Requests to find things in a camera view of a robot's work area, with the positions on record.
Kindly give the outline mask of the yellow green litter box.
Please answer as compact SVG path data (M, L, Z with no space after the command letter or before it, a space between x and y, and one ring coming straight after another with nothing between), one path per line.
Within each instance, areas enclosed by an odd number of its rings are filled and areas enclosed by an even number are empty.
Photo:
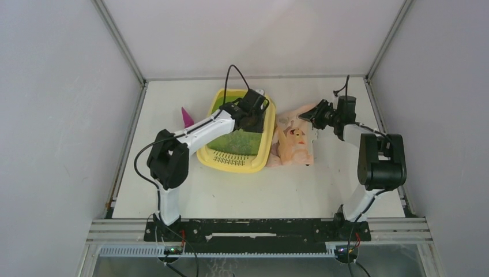
M262 170L272 145L276 107L268 94L270 104L262 118L259 133L237 130L220 136L197 150L197 159L205 166L231 173L256 173Z

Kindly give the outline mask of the black sealing clip strip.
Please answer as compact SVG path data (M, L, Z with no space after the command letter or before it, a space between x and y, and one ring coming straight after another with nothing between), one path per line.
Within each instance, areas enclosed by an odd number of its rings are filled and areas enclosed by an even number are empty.
M307 145L307 151L308 151L307 161L305 163L307 167L314 164L314 143L317 140L317 138L318 138L318 131L313 126L310 126L308 128L307 138L305 139Z

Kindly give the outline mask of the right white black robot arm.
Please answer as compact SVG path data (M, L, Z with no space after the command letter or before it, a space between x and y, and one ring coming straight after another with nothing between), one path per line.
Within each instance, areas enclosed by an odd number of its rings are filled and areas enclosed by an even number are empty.
M358 186L339 208L343 218L333 224L334 235L348 240L356 233L355 223L364 222L375 200L405 184L407 166L403 137L385 134L356 121L356 98L340 96L337 104L320 101L299 118L316 129L333 128L337 138L358 148Z

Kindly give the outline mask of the pink cat litter bag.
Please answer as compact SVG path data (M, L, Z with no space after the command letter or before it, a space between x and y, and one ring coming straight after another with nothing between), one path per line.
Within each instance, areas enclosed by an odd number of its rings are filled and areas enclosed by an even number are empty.
M272 145L266 167L305 165L307 161L307 138L310 122L298 117L313 108L307 104L295 110L277 114L274 123Z

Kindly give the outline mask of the green cat litter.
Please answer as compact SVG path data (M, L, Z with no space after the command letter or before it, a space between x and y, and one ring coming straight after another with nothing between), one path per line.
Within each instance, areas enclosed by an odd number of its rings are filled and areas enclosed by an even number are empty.
M236 155L256 155L260 148L262 133L237 130L220 136L206 146L212 150Z

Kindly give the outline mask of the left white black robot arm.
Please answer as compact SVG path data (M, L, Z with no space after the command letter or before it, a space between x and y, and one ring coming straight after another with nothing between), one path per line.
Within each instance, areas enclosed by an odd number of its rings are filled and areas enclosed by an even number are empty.
M234 131L263 132L269 105L264 91L248 89L244 96L221 104L209 117L186 129L175 133L164 129L157 134L146 165L157 190L160 236L167 241L179 236L179 187L189 174L191 155Z

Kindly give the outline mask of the magenta plastic scoop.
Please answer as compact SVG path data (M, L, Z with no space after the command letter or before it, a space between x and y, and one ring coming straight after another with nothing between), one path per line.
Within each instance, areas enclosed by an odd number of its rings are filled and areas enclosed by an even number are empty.
M182 119L184 123L184 128L188 128L194 125L194 120L192 116L186 111L184 107L181 107L180 109L181 114L182 114Z

